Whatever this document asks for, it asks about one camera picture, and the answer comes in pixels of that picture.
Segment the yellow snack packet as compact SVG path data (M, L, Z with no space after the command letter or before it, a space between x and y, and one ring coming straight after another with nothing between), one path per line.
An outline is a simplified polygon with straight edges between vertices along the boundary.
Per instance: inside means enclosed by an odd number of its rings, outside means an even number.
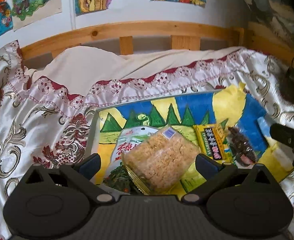
M232 152L227 142L223 124L193 126L201 152L215 161L231 161Z

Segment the dark dried meat packet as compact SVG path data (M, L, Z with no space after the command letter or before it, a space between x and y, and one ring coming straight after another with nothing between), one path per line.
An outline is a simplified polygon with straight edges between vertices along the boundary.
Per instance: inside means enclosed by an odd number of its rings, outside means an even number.
M249 167L257 163L257 157L248 138L244 136L239 128L233 126L228 128L227 141L235 158L242 167Z

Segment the seaweed snack white green bag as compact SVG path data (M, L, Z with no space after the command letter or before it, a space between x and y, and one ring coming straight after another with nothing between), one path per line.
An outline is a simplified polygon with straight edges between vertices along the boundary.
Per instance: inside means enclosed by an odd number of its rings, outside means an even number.
M110 164L104 174L104 186L127 194L142 194L130 178L123 156L157 131L157 128L137 126L126 128L120 132L111 154Z

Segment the silver tray with drawing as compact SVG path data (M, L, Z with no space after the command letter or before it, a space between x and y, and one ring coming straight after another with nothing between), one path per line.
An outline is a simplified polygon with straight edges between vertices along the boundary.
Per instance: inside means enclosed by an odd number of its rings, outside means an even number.
M101 168L93 183L103 184L104 174L120 132L126 128L171 126L199 146L194 125L223 124L237 127L255 151L257 163L264 164L278 181L292 171L289 152L269 135L267 113L242 87L231 85L221 92L185 94L162 99L137 101L97 111L92 120L88 144L101 157Z

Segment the rice cracker clear pack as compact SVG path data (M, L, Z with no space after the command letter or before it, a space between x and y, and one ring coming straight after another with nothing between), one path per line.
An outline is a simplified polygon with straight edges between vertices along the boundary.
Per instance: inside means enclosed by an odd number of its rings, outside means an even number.
M180 182L199 153L199 146L167 125L135 146L123 161L144 195L162 195Z

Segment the floral satin bedspread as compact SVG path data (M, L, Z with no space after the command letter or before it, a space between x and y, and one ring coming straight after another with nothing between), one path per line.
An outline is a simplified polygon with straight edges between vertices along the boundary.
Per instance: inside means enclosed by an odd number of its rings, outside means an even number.
M198 60L145 78L98 81L86 95L70 94L45 76L24 74L18 42L0 49L0 239L9 239L3 207L33 164L57 168L86 156L97 111L137 101L221 92L231 85L253 96L276 122L294 128L294 103L280 92L281 61L238 47L221 59Z

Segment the cream pillow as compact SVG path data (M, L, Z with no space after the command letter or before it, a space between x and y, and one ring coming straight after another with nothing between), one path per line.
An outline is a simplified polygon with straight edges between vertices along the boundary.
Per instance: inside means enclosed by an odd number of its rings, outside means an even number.
M66 49L43 70L24 69L31 82L45 76L63 85L70 94L86 95L98 81L145 78L163 70L187 66L194 61L221 59L238 47L221 50L166 50L147 54L116 55L93 47Z

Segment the blond boy drawing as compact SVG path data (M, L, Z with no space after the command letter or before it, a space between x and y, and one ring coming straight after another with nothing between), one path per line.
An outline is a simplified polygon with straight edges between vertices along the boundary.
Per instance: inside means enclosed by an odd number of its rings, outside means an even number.
M61 0L12 0L13 29L62 12Z

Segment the wooden bed frame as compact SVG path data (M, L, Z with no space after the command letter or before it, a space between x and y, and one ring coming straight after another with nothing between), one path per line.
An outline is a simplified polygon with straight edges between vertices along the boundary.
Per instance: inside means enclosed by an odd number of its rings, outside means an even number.
M122 55L133 54L135 36L170 36L172 49L200 50L204 38L226 41L231 46L243 46L277 57L290 64L294 50L267 38L267 32L244 28L223 28L207 24L177 21L134 21L94 25L68 31L37 41L21 49L25 60L50 53L57 57L67 48L81 44L117 38Z

